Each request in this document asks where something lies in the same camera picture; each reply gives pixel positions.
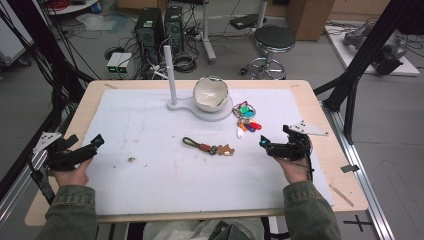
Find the keychain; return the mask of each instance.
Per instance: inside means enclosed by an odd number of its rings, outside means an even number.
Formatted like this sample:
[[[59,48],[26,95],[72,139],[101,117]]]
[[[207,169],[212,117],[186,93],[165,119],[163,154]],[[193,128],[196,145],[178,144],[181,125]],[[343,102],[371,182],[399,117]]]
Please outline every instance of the keychain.
[[[243,132],[255,132],[261,130],[262,126],[253,121],[253,117],[256,115],[255,108],[250,105],[247,101],[239,103],[233,107],[233,113],[238,118],[237,121],[237,137],[243,138]]]
[[[218,153],[218,155],[232,156],[235,152],[235,150],[230,148],[228,144],[226,144],[225,146],[219,145],[218,147],[215,145],[209,146],[204,143],[197,143],[193,139],[188,137],[183,137],[183,143],[198,148],[204,152],[209,153],[210,155],[215,155]]]

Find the table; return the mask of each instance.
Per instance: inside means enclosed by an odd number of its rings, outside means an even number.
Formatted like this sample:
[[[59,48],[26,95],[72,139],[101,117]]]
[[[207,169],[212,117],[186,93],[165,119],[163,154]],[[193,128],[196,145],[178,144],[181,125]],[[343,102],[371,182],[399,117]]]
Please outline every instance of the table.
[[[176,81],[177,89],[192,89],[196,81]],[[296,101],[298,109],[304,120],[314,126],[331,129],[311,86],[302,80],[227,80],[230,89],[289,89]],[[75,116],[68,128],[65,137],[76,134],[80,141],[73,146],[79,148],[84,135],[93,119],[97,106],[101,101],[102,94],[106,89],[168,89],[167,81],[95,81],[90,83],[87,91],[78,107]],[[332,131],[329,136],[322,138],[310,136],[314,151],[318,156],[321,168],[325,173],[327,182],[331,186],[331,194],[335,201],[333,210],[341,211],[363,211],[368,207],[367,200],[357,183],[352,172],[343,173],[340,167],[347,165],[347,159]],[[25,222],[30,226],[40,226],[45,223],[44,214],[48,204],[41,193],[38,193],[31,205]],[[225,211],[225,212],[196,212],[179,214],[141,214],[129,216],[98,216],[100,223],[109,222],[134,222],[134,221],[161,221],[161,220],[189,220],[189,219],[211,219],[225,217],[246,216],[275,216],[283,215],[282,209],[264,209],[248,211]]]

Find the person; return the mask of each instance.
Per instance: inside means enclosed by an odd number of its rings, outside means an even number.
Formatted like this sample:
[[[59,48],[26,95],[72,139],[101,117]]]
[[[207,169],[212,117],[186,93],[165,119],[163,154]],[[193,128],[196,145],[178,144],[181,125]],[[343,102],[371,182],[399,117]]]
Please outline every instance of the person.
[[[290,238],[341,239],[330,205],[308,179],[306,159],[295,163],[283,158],[275,160],[289,182],[283,195]],[[89,180],[86,169],[91,161],[81,163],[74,171],[54,172],[59,190],[46,213],[47,222],[37,240],[96,239],[95,191],[84,186]],[[228,236],[220,238],[226,230],[233,234],[231,239],[264,238],[259,218],[237,218],[148,223],[143,239],[229,239]]]

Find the white vertical rod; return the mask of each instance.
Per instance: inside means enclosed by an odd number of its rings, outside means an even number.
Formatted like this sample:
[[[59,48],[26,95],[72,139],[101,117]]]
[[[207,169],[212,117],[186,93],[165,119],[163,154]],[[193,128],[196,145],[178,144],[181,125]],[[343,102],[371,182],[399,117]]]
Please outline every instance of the white vertical rod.
[[[171,101],[172,105],[177,105],[177,91],[175,88],[175,77],[174,77],[174,64],[172,63],[171,47],[165,45],[163,47],[165,52],[166,71],[168,72],[169,89],[171,90]]]
[[[209,41],[209,0],[203,0],[203,39]]]

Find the brown cord keychain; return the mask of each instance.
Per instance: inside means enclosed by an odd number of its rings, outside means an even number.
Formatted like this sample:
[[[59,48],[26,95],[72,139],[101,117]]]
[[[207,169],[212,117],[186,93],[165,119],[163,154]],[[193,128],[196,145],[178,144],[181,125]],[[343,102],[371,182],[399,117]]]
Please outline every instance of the brown cord keychain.
[[[183,143],[198,148],[204,152],[209,153],[210,155],[215,155],[218,153],[218,155],[232,156],[235,151],[234,149],[230,148],[228,144],[225,146],[219,145],[218,147],[215,145],[209,146],[204,143],[197,143],[196,141],[188,137],[183,137]]]

